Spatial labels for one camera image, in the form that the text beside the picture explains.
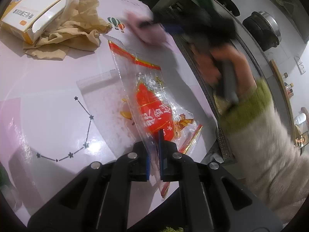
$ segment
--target power socket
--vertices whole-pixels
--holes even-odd
[[[297,65],[301,65],[302,64],[302,59],[300,58],[300,56],[295,56],[294,57],[295,62],[297,63]]]
[[[303,74],[306,72],[305,66],[304,66],[303,64],[300,64],[300,65],[298,66],[298,68],[299,68],[300,74],[303,75]]]

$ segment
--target cardboard box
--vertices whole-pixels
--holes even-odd
[[[5,10],[1,28],[33,44],[65,8],[65,0],[16,0]]]

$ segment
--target stainless steel bowl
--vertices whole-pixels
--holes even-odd
[[[263,20],[270,26],[274,34],[277,36],[279,42],[281,42],[281,32],[276,20],[265,11],[259,11],[258,13],[261,15],[261,18],[263,18]]]

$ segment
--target sleeve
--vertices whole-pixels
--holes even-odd
[[[265,81],[220,124],[246,177],[248,188],[284,223],[309,194],[309,156],[300,156],[274,109]]]

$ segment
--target metal screw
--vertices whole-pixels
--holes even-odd
[[[101,166],[101,163],[95,161],[95,162],[92,162],[90,166],[91,166],[92,169],[99,169],[100,166]]]
[[[219,168],[219,164],[216,163],[216,162],[211,162],[211,163],[209,164],[209,167],[210,167],[211,169],[213,169],[213,170],[217,170],[217,169]]]
[[[181,153],[173,153],[173,158],[174,159],[181,159],[182,154]]]
[[[128,157],[130,158],[130,159],[136,159],[137,158],[137,153],[129,153],[128,154]]]

